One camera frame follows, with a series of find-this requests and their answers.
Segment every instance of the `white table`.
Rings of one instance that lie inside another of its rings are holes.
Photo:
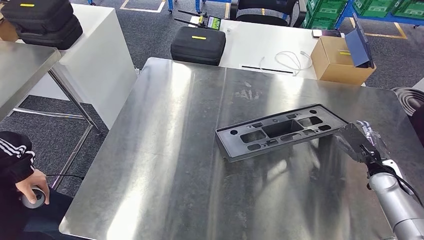
[[[318,41],[312,38],[312,30],[310,29],[241,21],[222,20],[220,31],[225,33],[227,41],[219,64],[220,67],[273,74],[292,75],[292,73],[261,70],[272,69],[293,72],[292,69],[280,65],[274,60],[275,55],[282,51],[291,51],[297,54],[302,68],[310,65],[310,60],[306,56],[301,55],[300,52],[304,51],[306,54],[311,55]],[[284,64],[296,68],[288,57],[281,55],[278,58]],[[260,67],[261,69],[243,66]],[[316,80],[317,76],[314,66],[300,71],[297,77]]]
[[[133,61],[114,8],[72,7],[83,34],[70,49],[60,51],[62,58],[53,69],[67,79],[80,102],[92,104],[110,129],[137,79]],[[29,94],[68,100],[49,75]]]

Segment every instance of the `black chair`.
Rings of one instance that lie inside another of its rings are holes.
[[[290,27],[292,25],[293,8],[297,0],[232,0],[229,11],[229,19],[234,21],[267,24]],[[237,16],[237,12],[242,9],[268,9],[281,13],[281,17],[258,15],[258,14],[243,14]],[[305,0],[299,0],[299,16],[294,23],[294,28],[299,28],[306,16]],[[283,14],[290,17],[287,22],[282,18]]]

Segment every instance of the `black cable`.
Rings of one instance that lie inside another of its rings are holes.
[[[46,176],[66,176],[66,177],[75,177],[75,178],[79,178],[81,180],[84,180],[83,176],[77,176],[77,175],[72,175],[72,174],[46,174]]]
[[[401,181],[403,184],[405,184],[413,192],[413,194],[415,195],[415,197],[418,200],[419,204],[424,208],[423,202],[421,201],[420,197],[418,196],[417,191],[409,183],[407,183],[407,181],[403,180],[393,170],[390,170],[388,167],[384,166],[382,163],[380,163],[378,161],[374,161],[374,162],[376,164],[378,164],[380,167],[382,167],[384,170],[386,170],[388,174],[393,175],[393,177],[395,177],[398,181]]]
[[[382,161],[385,161],[385,160],[388,160],[387,158],[381,158],[381,160]],[[391,168],[391,167],[387,167],[389,170],[390,170],[390,172],[392,172],[392,173],[396,173],[395,172],[395,170],[393,169],[393,168]],[[402,182],[401,181],[399,181],[399,179],[396,179],[397,180],[397,184],[399,184],[399,187],[405,192],[405,193],[408,193],[409,194],[409,192],[405,189],[405,187],[404,187],[404,185],[402,184]]]

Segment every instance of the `person's hand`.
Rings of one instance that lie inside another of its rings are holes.
[[[15,184],[16,188],[21,191],[25,197],[29,200],[30,203],[35,204],[37,202],[37,197],[31,187],[37,186],[45,193],[44,203],[49,205],[50,203],[50,190],[47,186],[46,175],[40,170],[35,170],[33,174],[24,180]]]

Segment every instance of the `black plastic part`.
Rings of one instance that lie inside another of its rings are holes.
[[[314,104],[215,131],[221,155],[235,162],[333,134],[348,122]]]
[[[292,25],[292,16],[295,7],[294,1],[270,1],[270,0],[257,0],[257,1],[242,1],[242,0],[231,0],[230,9],[229,9],[229,19],[233,21],[242,21],[242,22],[250,22],[250,23],[259,23],[259,24],[269,24],[269,25],[277,25],[277,26],[291,26]],[[298,1],[299,13],[297,15],[297,19],[293,24],[293,28],[300,28],[303,21],[305,20],[307,7],[306,2],[304,0]],[[280,13],[287,14],[289,16],[290,21],[287,23],[286,21],[282,21],[279,17],[274,17],[274,19],[270,19],[270,16],[254,16],[249,14],[249,17],[241,17],[244,14],[239,14],[239,10],[241,9],[268,9],[277,11]]]

